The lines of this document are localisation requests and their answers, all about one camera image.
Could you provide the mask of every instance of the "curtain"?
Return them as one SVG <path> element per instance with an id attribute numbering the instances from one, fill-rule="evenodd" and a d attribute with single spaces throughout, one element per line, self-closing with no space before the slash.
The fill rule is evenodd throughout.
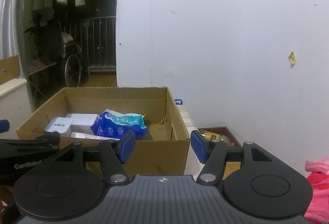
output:
<path id="1" fill-rule="evenodd" d="M 0 0 L 0 59 L 19 56 L 22 78 L 28 79 L 23 30 L 24 0 Z M 34 101 L 28 84 L 32 109 Z"/>

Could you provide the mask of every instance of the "snack package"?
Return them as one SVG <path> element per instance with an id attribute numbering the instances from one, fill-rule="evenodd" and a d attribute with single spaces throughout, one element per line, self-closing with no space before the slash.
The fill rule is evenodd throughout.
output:
<path id="1" fill-rule="evenodd" d="M 226 142 L 228 144 L 228 146 L 234 146 L 234 143 L 232 143 L 230 141 L 230 139 L 228 137 L 226 137 L 225 135 L 216 134 L 216 133 L 202 130 L 202 129 L 200 129 L 199 131 L 202 134 L 202 136 L 205 137 L 206 140 L 221 140 L 221 141 Z"/>
<path id="2" fill-rule="evenodd" d="M 141 114 L 121 114 L 109 109 L 102 112 L 90 128 L 96 136 L 116 139 L 122 138 L 129 130 L 135 131 L 136 139 L 148 133 Z"/>

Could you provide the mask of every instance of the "logo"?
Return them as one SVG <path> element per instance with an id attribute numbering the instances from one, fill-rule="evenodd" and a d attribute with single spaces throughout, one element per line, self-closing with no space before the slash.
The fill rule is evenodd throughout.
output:
<path id="1" fill-rule="evenodd" d="M 31 166 L 40 165 L 41 163 L 42 163 L 42 161 L 39 160 L 39 161 L 33 161 L 33 162 L 26 162 L 25 164 L 21 164 L 21 165 L 15 164 L 14 168 L 15 169 L 27 168 L 27 167 L 31 167 Z"/>
<path id="2" fill-rule="evenodd" d="M 158 181 L 160 181 L 160 182 L 162 182 L 162 183 L 165 183 L 165 182 L 168 181 L 168 179 L 166 179 L 166 178 L 160 178 L 160 179 L 158 179 Z"/>
<path id="3" fill-rule="evenodd" d="M 122 127 L 118 127 L 117 130 L 118 130 L 119 133 L 123 133 L 123 131 L 124 131 Z"/>

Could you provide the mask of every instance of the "white container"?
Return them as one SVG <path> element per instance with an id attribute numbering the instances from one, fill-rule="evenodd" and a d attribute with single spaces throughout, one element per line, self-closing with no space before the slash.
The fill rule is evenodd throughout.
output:
<path id="1" fill-rule="evenodd" d="M 71 136 L 71 124 L 73 119 L 65 117 L 55 117 L 50 123 L 45 127 L 46 132 L 58 132 L 62 137 Z"/>
<path id="2" fill-rule="evenodd" d="M 65 117 L 73 120 L 71 124 L 72 132 L 93 135 L 90 127 L 98 119 L 98 114 L 69 113 Z"/>
<path id="3" fill-rule="evenodd" d="M 1 133 L 0 139 L 19 139 L 16 130 L 32 115 L 24 78 L 12 79 L 0 85 L 0 120 L 7 119 L 8 132 Z"/>

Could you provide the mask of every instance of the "wheel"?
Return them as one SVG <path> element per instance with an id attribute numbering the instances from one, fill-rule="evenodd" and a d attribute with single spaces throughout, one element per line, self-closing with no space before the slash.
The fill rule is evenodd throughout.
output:
<path id="1" fill-rule="evenodd" d="M 78 87 L 81 80 L 81 63 L 76 54 L 71 54 L 65 63 L 65 82 L 67 87 Z"/>

